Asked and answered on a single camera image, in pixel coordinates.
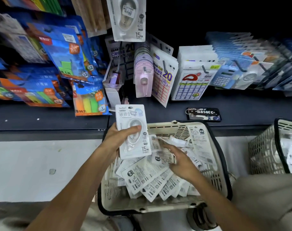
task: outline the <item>beige plastic basket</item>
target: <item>beige plastic basket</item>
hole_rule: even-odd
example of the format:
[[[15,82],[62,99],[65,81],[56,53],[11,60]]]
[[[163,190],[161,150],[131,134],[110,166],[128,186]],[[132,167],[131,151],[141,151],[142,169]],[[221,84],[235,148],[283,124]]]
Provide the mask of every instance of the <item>beige plastic basket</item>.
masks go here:
[[[280,134],[292,133],[292,121],[275,119],[274,124],[248,143],[251,174],[290,173]]]
[[[207,130],[217,169],[207,165],[208,169],[202,174],[216,187],[225,197],[232,198],[232,189],[227,172],[226,162],[220,145],[211,132],[208,124],[203,121],[189,123],[179,123],[177,121],[148,124],[148,133],[157,136],[176,136],[186,139],[189,131],[186,125],[200,125]],[[145,197],[130,199],[126,187],[118,187],[117,179],[112,178],[114,164],[107,169],[105,177],[102,179],[101,187],[98,189],[98,206],[101,212],[108,216],[129,215],[137,213],[167,211],[176,209],[194,208],[203,202],[200,196],[187,196],[177,198],[170,197],[163,201],[160,197],[153,202],[149,202]]]

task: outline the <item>person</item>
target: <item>person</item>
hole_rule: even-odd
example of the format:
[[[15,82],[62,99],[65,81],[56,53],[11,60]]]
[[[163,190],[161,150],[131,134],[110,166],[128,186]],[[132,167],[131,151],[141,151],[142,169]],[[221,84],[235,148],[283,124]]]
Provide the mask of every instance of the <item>person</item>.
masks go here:
[[[107,131],[103,142],[81,166],[71,181],[25,230],[80,230],[102,177],[117,156],[118,148],[129,135],[140,130],[141,126],[133,126],[118,131],[116,123],[114,123]],[[248,216],[241,213],[207,181],[185,153],[173,145],[166,144],[164,147],[168,148],[177,160],[176,164],[170,164],[171,170],[195,186],[223,231],[259,230]]]

